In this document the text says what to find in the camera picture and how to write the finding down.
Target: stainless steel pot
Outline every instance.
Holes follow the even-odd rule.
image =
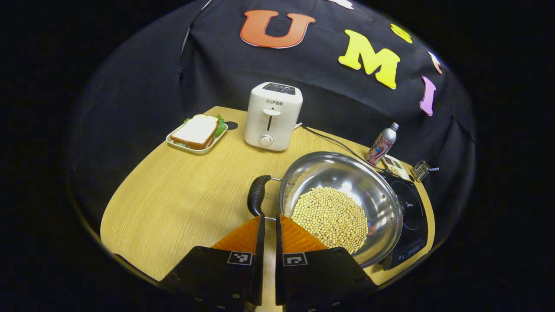
[[[360,205],[368,218],[369,232],[362,247],[352,256],[363,268],[385,258],[401,236],[403,214],[397,196],[382,176],[355,158],[335,152],[314,152],[294,161],[283,179],[269,175],[256,178],[247,200],[255,216],[262,214],[264,185],[271,179],[281,181],[280,211],[289,218],[297,198],[310,188],[335,188]]]

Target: table surface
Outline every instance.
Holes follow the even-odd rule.
[[[171,147],[164,138],[122,182],[104,212],[100,226],[102,243],[155,280],[162,280],[192,247],[212,246],[253,216],[246,207],[252,181],[265,174],[281,178],[297,158],[326,150],[349,155],[337,143],[299,127],[283,152],[252,147],[244,141],[247,113],[214,107],[205,114],[221,114],[236,122],[204,155]],[[337,139],[359,155],[368,147]],[[411,166],[402,163],[407,172]],[[428,195],[415,182],[428,219],[427,245],[399,266],[383,271],[375,264],[364,271],[380,285],[402,272],[432,246],[435,221]],[[266,184],[262,210],[267,216],[279,213],[278,182]],[[264,285],[262,311],[281,311],[275,306],[275,223],[266,220],[264,242]]]

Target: yellow letter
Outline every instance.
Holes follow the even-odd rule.
[[[368,39],[357,32],[346,29],[345,33],[349,35],[349,46],[345,55],[339,57],[339,63],[353,69],[360,69],[360,56],[364,71],[368,75],[381,66],[380,71],[376,73],[376,79],[395,90],[397,88],[395,73],[397,72],[397,63],[401,59],[389,49],[382,49],[375,53]]]
[[[409,35],[406,31],[399,28],[399,26],[391,24],[391,30],[399,37],[403,38],[406,42],[412,44],[411,35]]]

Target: sandwich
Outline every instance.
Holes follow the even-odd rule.
[[[205,149],[214,141],[214,137],[220,125],[220,118],[216,116],[197,114],[185,121],[170,138],[174,142],[184,144],[191,149]]]

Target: power cord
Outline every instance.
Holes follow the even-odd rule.
[[[303,127],[303,128],[304,128],[305,130],[307,130],[308,132],[312,132],[312,133],[318,135],[319,137],[323,137],[323,138],[332,140],[332,141],[334,141],[335,143],[339,143],[341,146],[343,146],[345,149],[347,149],[349,152],[351,152],[351,154],[353,154],[354,156],[357,156],[359,159],[361,159],[365,164],[368,164],[368,165],[374,167],[375,169],[380,170],[380,171],[383,172],[383,173],[386,173],[386,174],[393,175],[393,176],[395,176],[395,177],[401,178],[398,174],[393,173],[393,171],[391,171],[391,170],[389,170],[389,169],[382,169],[382,168],[380,168],[380,167],[378,167],[378,166],[376,166],[376,165],[374,165],[374,164],[371,164],[371,163],[367,162],[366,159],[360,157],[360,156],[359,156],[357,153],[355,153],[352,149],[350,149],[350,148],[349,148],[348,146],[346,146],[345,144],[339,142],[338,140],[333,139],[333,138],[330,138],[330,137],[328,137],[328,136],[326,136],[326,135],[320,134],[320,133],[318,133],[318,132],[316,132],[316,131],[314,131],[314,130],[310,130],[310,129],[309,129],[306,125],[304,125],[303,123],[299,123],[295,128],[297,128],[298,126]]]

